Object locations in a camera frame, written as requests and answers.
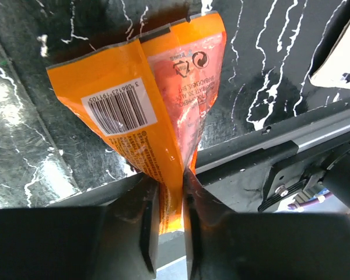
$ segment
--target bolt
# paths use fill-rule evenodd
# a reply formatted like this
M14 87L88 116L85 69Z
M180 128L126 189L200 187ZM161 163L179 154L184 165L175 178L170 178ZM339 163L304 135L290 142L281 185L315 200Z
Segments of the bolt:
M276 190L275 194L280 195L281 197L284 197L288 194L288 189L285 187L285 185L280 185Z

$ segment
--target barcode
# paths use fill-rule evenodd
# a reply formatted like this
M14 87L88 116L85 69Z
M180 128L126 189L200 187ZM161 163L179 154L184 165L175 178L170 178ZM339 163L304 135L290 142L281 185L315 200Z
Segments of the barcode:
M144 85L141 79L139 81L130 81L82 99L104 135L120 134L156 122Z

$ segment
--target black marble table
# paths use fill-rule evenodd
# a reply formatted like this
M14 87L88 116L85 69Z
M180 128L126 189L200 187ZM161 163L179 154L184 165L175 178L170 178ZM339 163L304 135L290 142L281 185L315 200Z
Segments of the black marble table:
M0 0L0 208L43 207L136 173L57 100L47 66L210 10L228 38L200 150L349 102L350 90L307 76L350 0Z

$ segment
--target orange packet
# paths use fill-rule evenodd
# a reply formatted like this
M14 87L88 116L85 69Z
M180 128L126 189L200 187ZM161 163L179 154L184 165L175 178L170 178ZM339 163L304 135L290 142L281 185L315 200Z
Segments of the orange packet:
M166 28L166 34L159 29L162 34L155 36L155 30L47 69L58 99L133 166L162 184L160 233L181 228L184 166L194 169L204 118L217 95L226 38L217 13ZM171 57L183 48L189 54L194 48L214 48L207 54L211 67L197 68L203 56L193 52L194 66L179 79L183 70ZM207 80L203 89L199 79ZM194 84L197 93L186 89Z

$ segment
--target snack wrapper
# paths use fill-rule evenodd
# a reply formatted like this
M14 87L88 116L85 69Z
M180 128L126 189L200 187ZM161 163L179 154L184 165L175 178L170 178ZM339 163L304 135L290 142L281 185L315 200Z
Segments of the snack wrapper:
M161 183L160 233L181 228L183 171L195 169L226 43L213 12L47 69L58 99Z

